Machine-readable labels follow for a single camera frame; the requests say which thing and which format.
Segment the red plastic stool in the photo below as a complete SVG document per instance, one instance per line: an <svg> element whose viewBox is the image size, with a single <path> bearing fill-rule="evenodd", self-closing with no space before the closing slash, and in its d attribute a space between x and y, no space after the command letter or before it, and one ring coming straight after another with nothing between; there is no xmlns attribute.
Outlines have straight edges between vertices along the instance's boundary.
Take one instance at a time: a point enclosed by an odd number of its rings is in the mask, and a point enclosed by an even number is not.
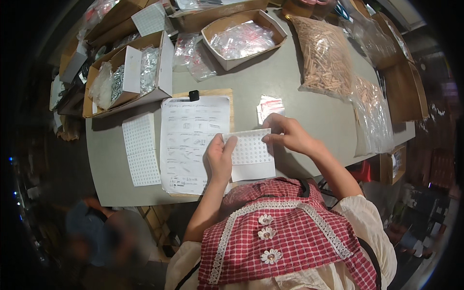
<svg viewBox="0 0 464 290"><path fill-rule="evenodd" d="M361 162L361 169L357 171L349 171L356 180L370 182L371 180L371 164L364 160Z"/></svg>

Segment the flower button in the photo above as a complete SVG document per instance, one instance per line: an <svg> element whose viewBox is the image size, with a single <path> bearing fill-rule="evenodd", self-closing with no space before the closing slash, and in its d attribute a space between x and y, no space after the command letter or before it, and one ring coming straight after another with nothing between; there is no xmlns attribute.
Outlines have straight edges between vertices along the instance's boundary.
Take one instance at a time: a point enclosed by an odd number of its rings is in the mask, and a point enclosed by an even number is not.
<svg viewBox="0 0 464 290"><path fill-rule="evenodd" d="M259 217L258 222L262 225L269 225L272 222L272 216L264 214Z"/></svg>
<svg viewBox="0 0 464 290"><path fill-rule="evenodd" d="M277 231L273 230L271 227L265 227L258 231L258 236L260 239L267 240L272 239L276 235Z"/></svg>
<svg viewBox="0 0 464 290"><path fill-rule="evenodd" d="M264 254L261 255L261 261L263 261L265 264L274 264L277 263L280 259L282 259L282 253L274 249L264 251Z"/></svg>

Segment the sleeve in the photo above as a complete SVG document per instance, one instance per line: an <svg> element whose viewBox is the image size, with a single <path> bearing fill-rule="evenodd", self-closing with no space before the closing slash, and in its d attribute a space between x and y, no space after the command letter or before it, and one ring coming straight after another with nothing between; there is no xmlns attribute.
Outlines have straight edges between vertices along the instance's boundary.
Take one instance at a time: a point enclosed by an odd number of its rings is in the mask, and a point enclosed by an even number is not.
<svg viewBox="0 0 464 290"><path fill-rule="evenodd" d="M396 274L396 255L392 243L383 230L382 220L375 205L364 196L348 196L332 208L347 218L357 237L365 240L374 251L382 273L382 288L389 285Z"/></svg>
<svg viewBox="0 0 464 290"><path fill-rule="evenodd" d="M177 284L190 272L198 263L201 254L201 243L184 242L179 250L174 254L166 270L165 290L174 290ZM196 289L198 286L198 270L192 275L194 278L188 279L183 289Z"/></svg>

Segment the instruction sheet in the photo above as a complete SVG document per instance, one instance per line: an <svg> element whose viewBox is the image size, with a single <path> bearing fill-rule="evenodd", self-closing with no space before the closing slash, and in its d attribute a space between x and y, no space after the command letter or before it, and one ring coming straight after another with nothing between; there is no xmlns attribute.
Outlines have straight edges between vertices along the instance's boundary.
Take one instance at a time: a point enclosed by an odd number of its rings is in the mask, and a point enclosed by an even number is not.
<svg viewBox="0 0 464 290"><path fill-rule="evenodd" d="M135 187L160 184L156 161L155 119L153 113L127 119L122 123L132 183Z"/></svg>
<svg viewBox="0 0 464 290"><path fill-rule="evenodd" d="M161 106L161 184L168 193L203 194L208 177L206 148L217 133L229 133L227 96L165 99Z"/></svg>
<svg viewBox="0 0 464 290"><path fill-rule="evenodd" d="M272 146L261 141L270 133L271 129L258 129L222 135L224 142L231 136L238 139L232 153L232 182L276 176Z"/></svg>

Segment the red checkered apron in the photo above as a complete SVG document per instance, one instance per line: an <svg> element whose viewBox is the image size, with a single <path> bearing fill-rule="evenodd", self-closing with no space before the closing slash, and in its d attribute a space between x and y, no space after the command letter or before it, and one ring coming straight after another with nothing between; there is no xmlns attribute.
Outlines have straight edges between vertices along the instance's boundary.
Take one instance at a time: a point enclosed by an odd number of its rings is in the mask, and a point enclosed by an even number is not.
<svg viewBox="0 0 464 290"><path fill-rule="evenodd" d="M232 214L203 234L198 289L218 289L340 261L361 290L375 289L375 269L348 220L327 210L313 180L309 197L302 194L300 181L281 177L231 190L221 210ZM262 239L258 232L267 227L274 235Z"/></svg>

